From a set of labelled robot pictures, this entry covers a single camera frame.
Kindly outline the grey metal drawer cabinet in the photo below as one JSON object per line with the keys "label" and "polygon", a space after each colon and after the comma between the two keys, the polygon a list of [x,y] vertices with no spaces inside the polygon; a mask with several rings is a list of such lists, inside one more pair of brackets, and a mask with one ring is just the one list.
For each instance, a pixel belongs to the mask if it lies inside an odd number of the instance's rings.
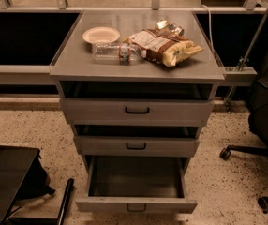
{"label": "grey metal drawer cabinet", "polygon": [[[186,36],[201,45],[203,51],[189,58],[178,67],[165,67],[148,61],[137,62],[133,65],[122,65],[114,61],[100,63],[94,60],[88,44],[82,40],[82,34],[93,27],[109,26],[117,29],[122,38],[127,38],[144,28],[153,27],[161,19],[166,19],[184,27]],[[52,67],[51,76],[60,94],[60,103],[62,94],[61,81],[93,81],[209,85],[211,90],[208,98],[213,104],[216,89],[224,80],[223,69],[217,64],[202,30],[191,12],[139,9],[86,10],[81,14],[78,23],[72,29],[64,49]],[[75,142],[76,132],[74,126],[87,124],[74,124],[68,120],[67,123],[70,124],[73,130]],[[78,153],[82,156],[87,173],[93,157],[108,156],[83,155],[79,151]],[[192,157],[164,158],[181,158],[184,161],[185,174],[187,165]]]}

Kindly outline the grey top drawer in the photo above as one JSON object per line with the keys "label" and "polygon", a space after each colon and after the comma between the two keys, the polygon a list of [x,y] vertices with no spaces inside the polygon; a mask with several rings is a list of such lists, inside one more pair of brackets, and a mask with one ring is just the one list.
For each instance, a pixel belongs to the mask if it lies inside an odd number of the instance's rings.
{"label": "grey top drawer", "polygon": [[61,81],[66,119],[87,125],[192,126],[213,109],[209,85]]}

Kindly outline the grey drawer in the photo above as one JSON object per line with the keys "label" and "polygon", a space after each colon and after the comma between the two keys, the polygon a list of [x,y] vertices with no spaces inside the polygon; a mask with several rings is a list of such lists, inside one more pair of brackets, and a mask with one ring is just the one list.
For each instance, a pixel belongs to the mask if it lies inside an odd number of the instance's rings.
{"label": "grey drawer", "polygon": [[82,212],[138,214],[190,214],[197,206],[186,196],[179,157],[95,156],[76,204]]}
{"label": "grey drawer", "polygon": [[83,155],[187,157],[199,146],[196,127],[75,125]]}
{"label": "grey drawer", "polygon": [[209,85],[61,81],[66,119],[87,125],[192,126],[213,109]]}

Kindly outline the grey middle drawer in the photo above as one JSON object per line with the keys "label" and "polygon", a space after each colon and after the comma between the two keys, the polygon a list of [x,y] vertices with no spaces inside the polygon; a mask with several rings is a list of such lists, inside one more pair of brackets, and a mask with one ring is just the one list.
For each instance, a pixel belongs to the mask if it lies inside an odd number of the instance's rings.
{"label": "grey middle drawer", "polygon": [[83,155],[187,157],[199,146],[196,127],[75,125]]}

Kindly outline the grey bottom drawer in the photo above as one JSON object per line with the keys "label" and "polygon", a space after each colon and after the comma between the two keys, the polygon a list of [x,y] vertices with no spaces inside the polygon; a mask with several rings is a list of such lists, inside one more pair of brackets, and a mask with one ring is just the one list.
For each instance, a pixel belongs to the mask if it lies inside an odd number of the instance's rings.
{"label": "grey bottom drawer", "polygon": [[190,214],[197,206],[186,196],[179,157],[95,156],[76,204],[82,212],[138,214]]}

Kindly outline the clear plastic water bottle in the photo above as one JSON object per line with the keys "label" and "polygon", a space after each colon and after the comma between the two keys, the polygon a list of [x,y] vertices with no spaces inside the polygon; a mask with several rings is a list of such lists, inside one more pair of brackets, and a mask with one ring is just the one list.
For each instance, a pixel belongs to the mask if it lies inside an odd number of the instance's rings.
{"label": "clear plastic water bottle", "polygon": [[144,59],[146,50],[132,43],[96,43],[92,45],[92,55],[96,61],[130,64]]}

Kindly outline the yellow brown chip bag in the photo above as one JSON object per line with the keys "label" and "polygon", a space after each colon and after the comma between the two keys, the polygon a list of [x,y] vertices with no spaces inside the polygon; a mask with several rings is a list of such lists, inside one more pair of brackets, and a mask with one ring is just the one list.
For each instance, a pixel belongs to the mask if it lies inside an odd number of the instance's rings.
{"label": "yellow brown chip bag", "polygon": [[203,51],[201,46],[184,36],[180,25],[167,20],[157,22],[154,28],[130,35],[125,42],[138,45],[146,60],[169,68]]}

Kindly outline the white paper bowl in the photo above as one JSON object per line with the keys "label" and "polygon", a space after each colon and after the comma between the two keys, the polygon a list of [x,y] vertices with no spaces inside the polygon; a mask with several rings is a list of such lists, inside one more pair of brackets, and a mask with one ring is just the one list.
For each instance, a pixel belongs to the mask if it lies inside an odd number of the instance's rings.
{"label": "white paper bowl", "polygon": [[95,27],[85,31],[82,39],[90,44],[112,43],[119,39],[120,33],[110,27]]}

